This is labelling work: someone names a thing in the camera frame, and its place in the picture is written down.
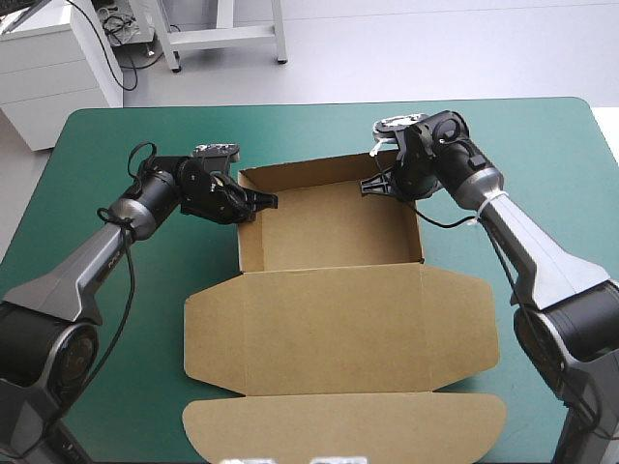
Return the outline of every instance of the brown cardboard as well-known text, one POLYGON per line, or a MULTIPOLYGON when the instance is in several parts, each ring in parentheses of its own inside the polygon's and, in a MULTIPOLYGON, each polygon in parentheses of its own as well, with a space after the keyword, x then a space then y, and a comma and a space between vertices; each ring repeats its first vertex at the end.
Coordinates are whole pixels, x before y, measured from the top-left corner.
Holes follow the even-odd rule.
POLYGON ((188 406, 210 462, 469 463, 496 440, 500 399, 428 393, 496 365, 490 288, 422 264, 414 213, 361 197, 375 171, 361 154, 241 172, 280 202, 239 226, 243 274, 186 302, 187 374, 248 396, 188 406))
POLYGON ((195 401, 183 414, 209 462, 363 456, 370 464, 463 464, 492 447, 506 417, 496 396, 375 393, 195 401))
POLYGON ((240 183, 276 192, 279 206, 239 225, 241 271, 281 271, 422 261, 414 213, 393 198, 361 197, 368 155, 247 169, 240 183))
POLYGON ((427 392, 498 361, 489 286, 419 263, 247 273, 185 308, 187 374, 251 396, 427 392))

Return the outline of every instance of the white table frame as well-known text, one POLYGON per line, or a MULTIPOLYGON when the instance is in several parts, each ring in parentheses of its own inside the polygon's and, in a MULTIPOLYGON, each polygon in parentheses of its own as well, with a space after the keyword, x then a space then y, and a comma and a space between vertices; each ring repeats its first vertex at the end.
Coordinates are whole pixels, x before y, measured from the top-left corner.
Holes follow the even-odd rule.
POLYGON ((165 61, 171 70, 181 70, 180 51, 225 48, 275 43, 278 62, 288 61, 280 0, 271 0, 273 23, 260 26, 234 27, 234 0, 218 0, 217 28, 178 32, 170 23, 162 0, 148 0, 153 25, 162 44, 165 61))

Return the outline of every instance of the white cabinet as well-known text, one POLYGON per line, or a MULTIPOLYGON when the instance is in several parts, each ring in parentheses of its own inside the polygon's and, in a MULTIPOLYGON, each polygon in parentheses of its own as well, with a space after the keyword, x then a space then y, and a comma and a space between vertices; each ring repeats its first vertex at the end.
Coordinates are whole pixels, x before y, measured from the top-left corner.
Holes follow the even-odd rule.
MULTIPOLYGON (((122 83, 92 4, 74 1, 93 21, 122 83)), ((30 149, 53 147, 67 118, 78 109, 122 105, 123 91, 95 31, 64 0, 53 0, 13 32, 0 35, 0 108, 30 149)))

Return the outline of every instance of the white drawer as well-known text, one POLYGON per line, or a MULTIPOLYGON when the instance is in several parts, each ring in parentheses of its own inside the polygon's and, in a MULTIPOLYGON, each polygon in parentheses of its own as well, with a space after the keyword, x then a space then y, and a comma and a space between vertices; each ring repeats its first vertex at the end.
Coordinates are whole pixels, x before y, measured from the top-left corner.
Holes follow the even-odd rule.
POLYGON ((0 74, 0 103, 22 102, 98 87, 86 60, 0 74))
POLYGON ((58 136, 74 111, 81 108, 106 108, 101 89, 54 95, 43 99, 18 101, 0 106, 31 150, 56 145, 58 136))
POLYGON ((0 41, 0 73, 84 59, 73 31, 0 41))

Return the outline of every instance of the gray arm segment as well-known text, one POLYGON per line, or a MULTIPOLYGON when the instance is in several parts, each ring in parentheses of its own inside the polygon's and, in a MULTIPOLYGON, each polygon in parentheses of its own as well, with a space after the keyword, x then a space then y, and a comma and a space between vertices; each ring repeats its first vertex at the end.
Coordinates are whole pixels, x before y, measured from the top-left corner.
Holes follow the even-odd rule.
POLYGON ((517 270, 516 291, 525 305, 544 310, 610 279, 601 266, 561 248, 506 195, 491 200, 483 218, 517 270))
POLYGON ((48 274, 9 290, 4 301, 75 322, 103 319, 95 293, 124 254, 123 231, 107 223, 48 274))

